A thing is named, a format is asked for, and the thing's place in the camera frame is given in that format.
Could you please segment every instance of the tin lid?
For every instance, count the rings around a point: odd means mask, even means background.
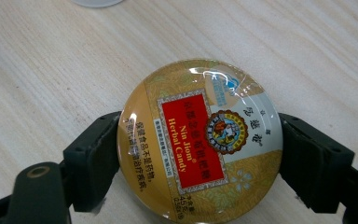
[[[179,223],[215,223],[256,206],[282,158],[278,114],[252,77],[187,60],[147,77],[117,133],[121,170],[139,199]]]

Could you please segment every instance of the light wood surface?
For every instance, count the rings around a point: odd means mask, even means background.
[[[62,151],[99,116],[121,110],[139,82],[182,59],[238,66],[278,111],[356,152],[358,1],[0,1],[0,198],[16,175]],[[341,223],[314,214],[278,177],[232,223]],[[74,223],[168,223],[131,193],[121,172],[101,213]]]

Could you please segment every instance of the circular emblem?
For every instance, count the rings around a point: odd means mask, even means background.
[[[246,144],[248,126],[245,120],[231,110],[219,110],[208,119],[206,139],[217,152],[233,154]]]

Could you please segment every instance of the red label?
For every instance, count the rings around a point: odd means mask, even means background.
[[[202,94],[162,104],[182,189],[223,179],[219,156],[205,139]]]

